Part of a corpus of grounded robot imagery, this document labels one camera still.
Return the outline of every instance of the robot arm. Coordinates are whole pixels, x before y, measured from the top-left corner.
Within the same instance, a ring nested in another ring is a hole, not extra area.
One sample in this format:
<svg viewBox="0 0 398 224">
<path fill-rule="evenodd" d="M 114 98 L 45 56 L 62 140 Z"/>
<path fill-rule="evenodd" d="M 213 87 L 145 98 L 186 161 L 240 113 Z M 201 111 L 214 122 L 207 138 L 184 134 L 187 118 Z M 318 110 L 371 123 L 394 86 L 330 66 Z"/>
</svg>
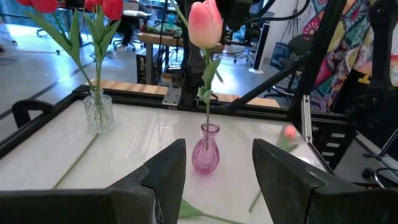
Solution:
<svg viewBox="0 0 398 224">
<path fill-rule="evenodd" d="M 188 18 L 191 6 L 197 0 L 177 0 L 182 14 Z M 252 4 L 258 0 L 217 0 L 217 7 L 224 23 L 231 29 L 238 29 L 250 16 L 249 10 Z M 182 26 L 182 38 L 184 57 L 181 66 L 181 77 L 178 81 L 182 89 L 181 105 L 196 106 L 198 87 L 203 86 L 201 76 L 205 71 L 206 64 L 200 55 L 200 49 L 193 45 L 188 36 L 188 29 Z"/>
</svg>

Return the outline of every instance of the vase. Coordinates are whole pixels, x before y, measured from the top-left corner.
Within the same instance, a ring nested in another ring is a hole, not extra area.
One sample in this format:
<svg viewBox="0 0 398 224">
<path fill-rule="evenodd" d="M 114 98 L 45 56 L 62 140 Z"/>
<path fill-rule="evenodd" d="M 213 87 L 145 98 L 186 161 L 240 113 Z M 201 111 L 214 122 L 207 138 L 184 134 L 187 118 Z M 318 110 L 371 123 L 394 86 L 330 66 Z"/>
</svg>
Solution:
<svg viewBox="0 0 398 224">
<path fill-rule="evenodd" d="M 104 133 L 113 127 L 112 98 L 104 91 L 90 90 L 90 96 L 84 99 L 88 130 L 93 133 Z"/>
<path fill-rule="evenodd" d="M 211 174 L 220 162 L 220 152 L 216 143 L 216 136 L 220 127 L 216 124 L 200 126 L 203 133 L 201 140 L 193 148 L 192 165 L 199 174 Z"/>
</svg>

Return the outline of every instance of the wall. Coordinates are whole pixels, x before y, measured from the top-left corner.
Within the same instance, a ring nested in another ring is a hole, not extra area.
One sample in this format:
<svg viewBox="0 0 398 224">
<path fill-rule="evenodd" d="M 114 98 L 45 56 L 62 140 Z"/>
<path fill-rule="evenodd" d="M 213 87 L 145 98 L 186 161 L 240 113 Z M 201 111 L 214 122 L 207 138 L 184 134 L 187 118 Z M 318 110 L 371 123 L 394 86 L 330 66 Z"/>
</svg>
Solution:
<svg viewBox="0 0 398 224">
<path fill-rule="evenodd" d="M 298 11 L 304 6 L 305 0 L 298 0 Z M 285 17 L 291 16 L 293 14 L 293 10 L 296 7 L 295 0 L 276 0 L 275 3 L 270 8 L 270 12 L 275 13 L 274 17 Z M 302 32 L 303 24 L 308 18 L 307 9 L 301 16 L 298 18 L 298 31 L 299 34 Z M 267 36 L 266 44 L 264 46 L 263 57 L 265 63 L 269 63 L 272 53 L 274 51 L 274 47 L 276 42 L 280 42 L 283 36 L 283 33 L 286 30 L 289 21 L 272 21 L 271 26 L 269 28 L 269 33 Z M 282 40 L 285 43 L 289 43 L 292 39 L 292 34 L 289 34 L 289 30 L 286 32 L 284 39 Z"/>
</svg>

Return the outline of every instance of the person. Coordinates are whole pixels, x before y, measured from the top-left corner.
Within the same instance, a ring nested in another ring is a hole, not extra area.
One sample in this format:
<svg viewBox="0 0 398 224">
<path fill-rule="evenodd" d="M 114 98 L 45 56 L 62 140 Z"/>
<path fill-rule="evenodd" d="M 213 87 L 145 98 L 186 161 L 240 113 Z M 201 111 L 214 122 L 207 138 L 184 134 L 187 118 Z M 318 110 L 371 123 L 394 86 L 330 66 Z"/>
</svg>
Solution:
<svg viewBox="0 0 398 224">
<path fill-rule="evenodd" d="M 127 2 L 136 2 L 136 0 L 127 0 Z M 139 4 L 139 11 L 145 11 L 144 5 Z M 120 53 L 127 50 L 129 43 L 131 42 L 134 34 L 134 28 L 139 29 L 139 19 L 132 19 L 129 16 L 122 16 L 120 25 L 116 30 L 117 33 L 123 35 L 121 45 L 116 47 L 116 52 Z"/>
</svg>

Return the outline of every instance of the gray floor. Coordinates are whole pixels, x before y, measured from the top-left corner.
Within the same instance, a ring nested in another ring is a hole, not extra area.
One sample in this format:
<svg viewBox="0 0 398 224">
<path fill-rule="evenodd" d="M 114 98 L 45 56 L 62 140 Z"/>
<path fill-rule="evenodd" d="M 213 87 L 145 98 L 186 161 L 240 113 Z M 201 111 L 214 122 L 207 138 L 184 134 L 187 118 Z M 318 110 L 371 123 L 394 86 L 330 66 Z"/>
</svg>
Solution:
<svg viewBox="0 0 398 224">
<path fill-rule="evenodd" d="M 56 103 L 86 83 L 73 60 L 65 52 L 57 55 L 55 51 L 60 47 L 50 37 L 37 37 L 35 32 L 36 29 L 31 27 L 0 24 L 0 44 L 11 47 L 10 40 L 15 40 L 19 50 L 12 57 L 0 57 L 0 140 L 17 129 L 9 114 L 16 101 L 30 98 Z M 92 53 L 90 45 L 81 49 L 81 61 L 90 78 L 95 77 L 95 66 L 90 57 Z M 250 65 L 244 59 L 233 63 L 230 56 L 221 57 L 219 72 L 224 83 L 218 80 L 213 82 L 214 92 L 217 93 L 244 95 L 275 74 L 275 68 L 269 65 L 264 65 L 264 74 L 259 75 L 248 71 Z M 135 83 L 135 71 L 133 51 L 112 54 L 103 63 L 102 79 Z M 276 99 L 281 106 L 287 106 L 285 99 Z"/>
</svg>

